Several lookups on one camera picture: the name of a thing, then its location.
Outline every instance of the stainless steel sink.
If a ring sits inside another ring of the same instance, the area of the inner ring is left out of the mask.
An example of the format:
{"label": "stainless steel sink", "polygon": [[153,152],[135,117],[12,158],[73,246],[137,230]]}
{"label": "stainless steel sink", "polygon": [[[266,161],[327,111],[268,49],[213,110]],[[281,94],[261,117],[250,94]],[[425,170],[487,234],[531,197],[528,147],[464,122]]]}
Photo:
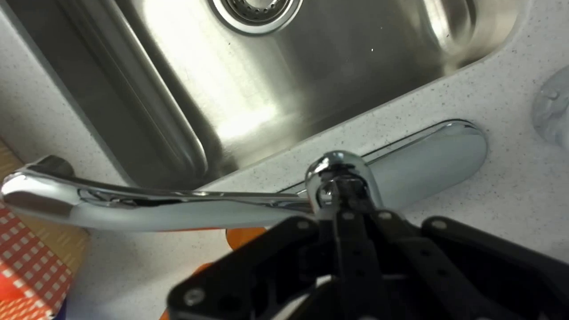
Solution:
{"label": "stainless steel sink", "polygon": [[489,54],[519,0],[10,0],[124,175],[192,188]]}

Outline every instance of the countertop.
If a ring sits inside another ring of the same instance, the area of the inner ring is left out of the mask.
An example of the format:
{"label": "countertop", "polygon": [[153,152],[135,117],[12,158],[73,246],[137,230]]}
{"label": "countertop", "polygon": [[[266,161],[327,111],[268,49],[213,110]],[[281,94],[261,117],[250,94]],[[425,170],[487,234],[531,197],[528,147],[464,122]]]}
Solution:
{"label": "countertop", "polygon": [[[569,1],[522,3],[515,31],[496,53],[210,188],[279,190],[298,181],[323,150],[368,152],[442,118],[469,118],[489,134],[485,165],[403,213],[414,222],[428,214],[453,216],[569,261],[569,152],[547,145],[530,120],[540,83],[569,63]],[[55,152],[85,177],[121,182],[73,99],[57,88],[7,12],[0,12],[0,28],[0,136],[25,159]],[[169,287],[224,252],[222,230],[94,230],[69,296],[69,318],[158,318]]]}

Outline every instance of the sink drain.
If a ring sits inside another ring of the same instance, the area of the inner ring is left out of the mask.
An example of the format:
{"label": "sink drain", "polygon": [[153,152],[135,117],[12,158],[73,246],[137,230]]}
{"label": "sink drain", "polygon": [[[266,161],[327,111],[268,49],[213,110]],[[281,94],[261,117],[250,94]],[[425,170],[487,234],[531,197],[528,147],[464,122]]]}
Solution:
{"label": "sink drain", "polygon": [[213,0],[218,15],[243,33],[270,33],[284,28],[302,0]]}

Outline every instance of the metal surface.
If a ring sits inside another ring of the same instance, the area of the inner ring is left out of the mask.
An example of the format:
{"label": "metal surface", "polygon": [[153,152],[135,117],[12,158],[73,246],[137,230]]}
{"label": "metal surface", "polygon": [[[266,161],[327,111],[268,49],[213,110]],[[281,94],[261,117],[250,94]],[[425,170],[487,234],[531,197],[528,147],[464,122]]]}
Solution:
{"label": "metal surface", "polygon": [[[375,149],[361,158],[371,170],[386,207],[403,209],[473,175],[489,145],[467,120],[444,120]],[[304,193],[304,181],[284,193]]]}
{"label": "metal surface", "polygon": [[339,209],[341,184],[364,182],[368,200],[375,209],[384,207],[375,177],[368,165],[354,152],[330,150],[311,163],[306,170],[306,195],[318,218],[334,218],[332,213]]}
{"label": "metal surface", "polygon": [[451,74],[496,49],[521,8],[309,0],[282,28],[247,35],[213,3],[12,0],[124,175],[158,188],[204,184]]}
{"label": "metal surface", "polygon": [[21,213],[98,229],[190,229],[272,225],[291,214],[320,214],[320,191],[334,182],[339,170],[348,182],[364,181],[373,206],[400,207],[437,193],[474,174],[487,154],[485,134],[466,120],[448,120],[402,138],[364,158],[334,150],[311,165],[307,191],[284,193],[140,190],[85,181],[73,175],[62,158],[48,156],[7,175],[0,195]]}

